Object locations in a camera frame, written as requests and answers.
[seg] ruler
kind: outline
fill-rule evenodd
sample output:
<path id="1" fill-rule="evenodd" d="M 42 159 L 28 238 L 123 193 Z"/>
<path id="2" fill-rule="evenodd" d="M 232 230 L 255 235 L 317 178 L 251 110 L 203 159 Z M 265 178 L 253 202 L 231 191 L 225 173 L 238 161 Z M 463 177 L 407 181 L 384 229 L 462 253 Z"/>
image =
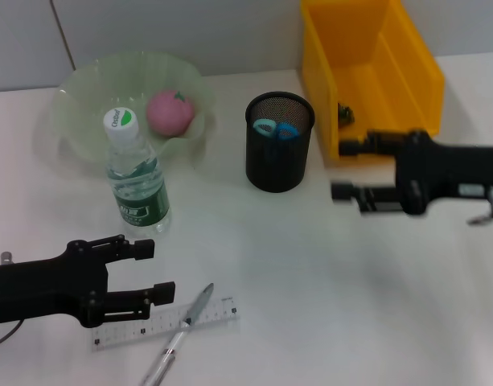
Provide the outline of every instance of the ruler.
<path id="1" fill-rule="evenodd" d="M 180 322 L 187 315 L 191 304 L 152 313 L 148 320 L 105 323 L 91 329 L 92 351 L 135 343 L 167 333 L 182 331 Z M 211 300 L 203 309 L 195 325 L 189 328 L 239 318 L 239 312 L 232 297 Z"/>

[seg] pink fruit toy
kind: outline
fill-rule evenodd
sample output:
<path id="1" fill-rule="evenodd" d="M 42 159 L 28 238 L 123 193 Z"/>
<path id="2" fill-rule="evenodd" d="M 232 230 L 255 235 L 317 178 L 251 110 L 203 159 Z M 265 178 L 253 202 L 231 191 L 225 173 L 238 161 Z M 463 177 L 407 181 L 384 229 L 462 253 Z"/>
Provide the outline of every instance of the pink fruit toy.
<path id="1" fill-rule="evenodd" d="M 166 137 L 185 134 L 194 117 L 192 103 L 180 91 L 159 92 L 146 108 L 150 128 Z"/>

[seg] mesh cup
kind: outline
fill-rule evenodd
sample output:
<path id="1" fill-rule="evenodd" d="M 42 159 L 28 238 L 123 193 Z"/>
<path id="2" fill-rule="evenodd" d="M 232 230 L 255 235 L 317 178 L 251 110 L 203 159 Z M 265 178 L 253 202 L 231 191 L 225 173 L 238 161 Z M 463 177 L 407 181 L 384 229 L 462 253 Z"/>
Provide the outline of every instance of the mesh cup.
<path id="1" fill-rule="evenodd" d="M 254 129 L 258 120 L 276 122 L 276 134 L 267 136 Z M 249 104 L 246 123 L 246 175 L 251 183 L 273 193 L 296 187 L 305 174 L 314 126 L 310 104 L 290 92 L 268 92 Z"/>

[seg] plastic bottle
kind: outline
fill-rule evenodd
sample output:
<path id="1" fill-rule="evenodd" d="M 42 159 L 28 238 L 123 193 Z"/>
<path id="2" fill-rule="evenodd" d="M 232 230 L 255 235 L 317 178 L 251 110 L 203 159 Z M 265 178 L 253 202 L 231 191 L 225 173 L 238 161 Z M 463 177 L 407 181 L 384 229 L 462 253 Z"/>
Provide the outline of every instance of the plastic bottle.
<path id="1" fill-rule="evenodd" d="M 140 134 L 135 113 L 112 109 L 103 119 L 110 140 L 107 178 L 121 217 L 136 236 L 167 229 L 170 205 L 157 154 Z"/>

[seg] white bottle cap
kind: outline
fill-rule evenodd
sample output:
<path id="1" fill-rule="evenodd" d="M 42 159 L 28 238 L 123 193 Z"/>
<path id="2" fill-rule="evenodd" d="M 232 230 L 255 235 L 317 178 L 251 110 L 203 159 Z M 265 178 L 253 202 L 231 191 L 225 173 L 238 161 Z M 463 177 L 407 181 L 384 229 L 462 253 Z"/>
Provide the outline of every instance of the white bottle cap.
<path id="1" fill-rule="evenodd" d="M 118 145 L 130 143 L 139 133 L 137 116 L 126 107 L 118 107 L 106 113 L 103 125 L 110 141 Z"/>

